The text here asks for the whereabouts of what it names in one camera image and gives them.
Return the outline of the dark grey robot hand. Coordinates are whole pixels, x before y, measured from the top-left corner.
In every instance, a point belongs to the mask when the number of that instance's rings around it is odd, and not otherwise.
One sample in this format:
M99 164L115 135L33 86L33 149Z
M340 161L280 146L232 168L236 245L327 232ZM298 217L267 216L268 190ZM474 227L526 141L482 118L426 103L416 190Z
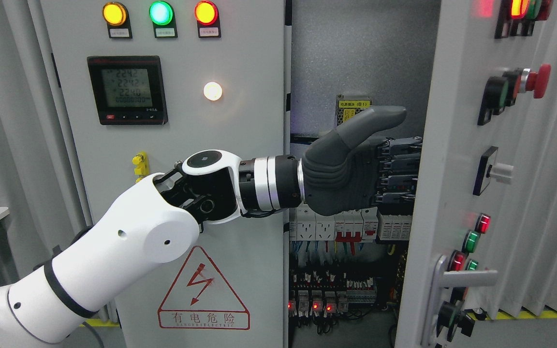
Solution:
M403 106L371 106L314 141L301 159L305 202L317 214L374 207L379 178L375 134L404 122Z

